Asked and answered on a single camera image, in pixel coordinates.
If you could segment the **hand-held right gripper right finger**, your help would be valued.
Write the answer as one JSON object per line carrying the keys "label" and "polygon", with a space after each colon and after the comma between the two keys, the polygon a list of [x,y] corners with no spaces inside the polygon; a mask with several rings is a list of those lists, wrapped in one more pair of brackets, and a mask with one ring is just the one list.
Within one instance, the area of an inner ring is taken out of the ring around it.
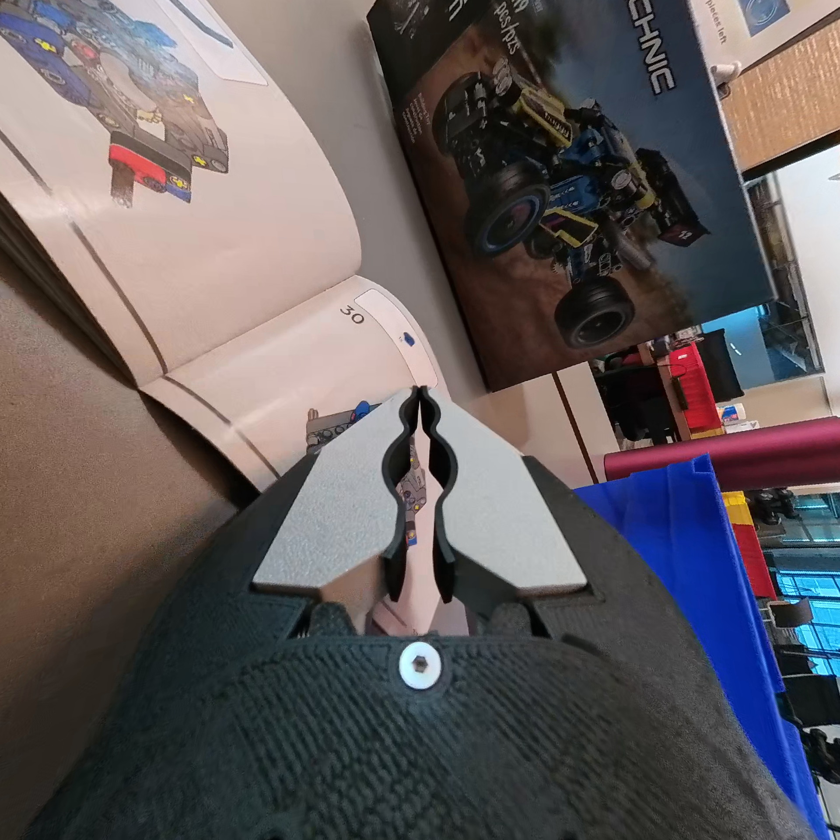
{"label": "hand-held right gripper right finger", "polygon": [[581,592],[581,565],[532,477],[524,455],[451,402],[422,389],[434,507],[434,579],[489,618],[499,605]]}

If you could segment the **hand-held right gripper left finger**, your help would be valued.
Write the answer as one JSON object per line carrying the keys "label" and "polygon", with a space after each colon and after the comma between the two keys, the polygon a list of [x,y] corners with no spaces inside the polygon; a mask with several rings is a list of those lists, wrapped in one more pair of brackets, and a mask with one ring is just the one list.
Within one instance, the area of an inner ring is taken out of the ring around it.
{"label": "hand-held right gripper left finger", "polygon": [[403,389],[311,462],[253,578],[260,592],[321,602],[398,600],[406,578],[406,507],[420,391]]}

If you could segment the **lego instruction booklet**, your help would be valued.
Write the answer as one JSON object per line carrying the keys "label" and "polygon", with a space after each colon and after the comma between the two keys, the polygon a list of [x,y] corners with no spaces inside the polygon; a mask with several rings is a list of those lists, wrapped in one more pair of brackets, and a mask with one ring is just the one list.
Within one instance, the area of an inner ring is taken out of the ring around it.
{"label": "lego instruction booklet", "polygon": [[208,2],[2,2],[4,245],[258,491],[448,388],[330,162]]}

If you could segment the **lego set box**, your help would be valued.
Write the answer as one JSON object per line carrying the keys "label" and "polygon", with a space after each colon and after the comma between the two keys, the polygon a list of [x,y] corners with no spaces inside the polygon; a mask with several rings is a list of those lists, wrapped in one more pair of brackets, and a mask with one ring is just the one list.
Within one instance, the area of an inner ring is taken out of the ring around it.
{"label": "lego set box", "polygon": [[374,2],[486,387],[776,299],[688,2]]}

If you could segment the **blue plastic storage bin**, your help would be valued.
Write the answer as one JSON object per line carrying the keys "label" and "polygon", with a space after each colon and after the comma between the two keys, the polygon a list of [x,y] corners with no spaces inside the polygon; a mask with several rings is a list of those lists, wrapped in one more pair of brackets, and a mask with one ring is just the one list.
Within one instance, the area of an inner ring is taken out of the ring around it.
{"label": "blue plastic storage bin", "polygon": [[828,839],[799,732],[780,713],[781,673],[709,454],[574,492],[664,584],[759,757],[816,837]]}

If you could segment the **maroon drinking bottle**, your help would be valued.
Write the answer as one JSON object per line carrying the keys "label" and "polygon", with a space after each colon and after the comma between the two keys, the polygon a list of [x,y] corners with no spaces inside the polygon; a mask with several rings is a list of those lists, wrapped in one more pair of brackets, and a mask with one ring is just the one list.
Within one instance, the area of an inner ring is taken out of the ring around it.
{"label": "maroon drinking bottle", "polygon": [[708,455],[722,490],[825,485],[839,481],[839,418],[828,416],[735,434],[615,452],[607,480]]}

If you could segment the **red storage bin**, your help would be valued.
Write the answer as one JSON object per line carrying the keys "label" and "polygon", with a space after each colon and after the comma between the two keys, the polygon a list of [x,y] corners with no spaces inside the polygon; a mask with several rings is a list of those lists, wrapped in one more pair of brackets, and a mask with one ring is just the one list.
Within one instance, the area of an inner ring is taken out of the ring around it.
{"label": "red storage bin", "polygon": [[695,343],[668,354],[670,373],[677,393],[684,397],[682,412],[691,433],[709,433],[721,428],[718,407],[712,394],[705,365]]}

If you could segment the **cardboard poster backing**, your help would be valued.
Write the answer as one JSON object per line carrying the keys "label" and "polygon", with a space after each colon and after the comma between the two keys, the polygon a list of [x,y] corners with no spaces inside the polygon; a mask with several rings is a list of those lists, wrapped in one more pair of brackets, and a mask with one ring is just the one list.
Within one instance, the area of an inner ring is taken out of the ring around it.
{"label": "cardboard poster backing", "polygon": [[746,179],[838,146],[839,13],[744,71],[721,106]]}

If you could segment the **white printed instruction poster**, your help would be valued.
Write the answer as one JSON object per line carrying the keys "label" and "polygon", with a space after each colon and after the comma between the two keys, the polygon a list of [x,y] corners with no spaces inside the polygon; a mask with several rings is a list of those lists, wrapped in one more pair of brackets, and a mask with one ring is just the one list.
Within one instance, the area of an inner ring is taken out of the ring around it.
{"label": "white printed instruction poster", "polygon": [[691,1],[708,67],[748,69],[838,18],[838,1]]}

